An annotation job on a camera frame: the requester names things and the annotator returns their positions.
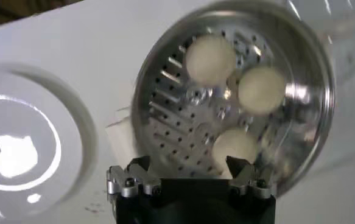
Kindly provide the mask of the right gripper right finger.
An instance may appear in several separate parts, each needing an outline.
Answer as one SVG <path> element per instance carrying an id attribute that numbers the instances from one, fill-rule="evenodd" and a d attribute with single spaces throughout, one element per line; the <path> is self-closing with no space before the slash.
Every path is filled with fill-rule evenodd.
<path id="1" fill-rule="evenodd" d="M 227 156 L 225 161 L 232 176 L 228 180 L 230 200 L 240 200 L 244 197 L 276 200 L 270 170 L 257 170 L 248 160 L 233 156 Z"/>

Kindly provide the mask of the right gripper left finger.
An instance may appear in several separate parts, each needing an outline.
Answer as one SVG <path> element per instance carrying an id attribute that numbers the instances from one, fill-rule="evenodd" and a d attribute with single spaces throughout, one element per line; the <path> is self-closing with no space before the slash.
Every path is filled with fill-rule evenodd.
<path id="1" fill-rule="evenodd" d="M 106 173 L 107 197 L 136 197 L 140 192 L 149 196 L 161 193 L 161 180 L 148 173 L 150 156 L 141 156 L 130 161 L 125 169 L 110 166 Z"/>

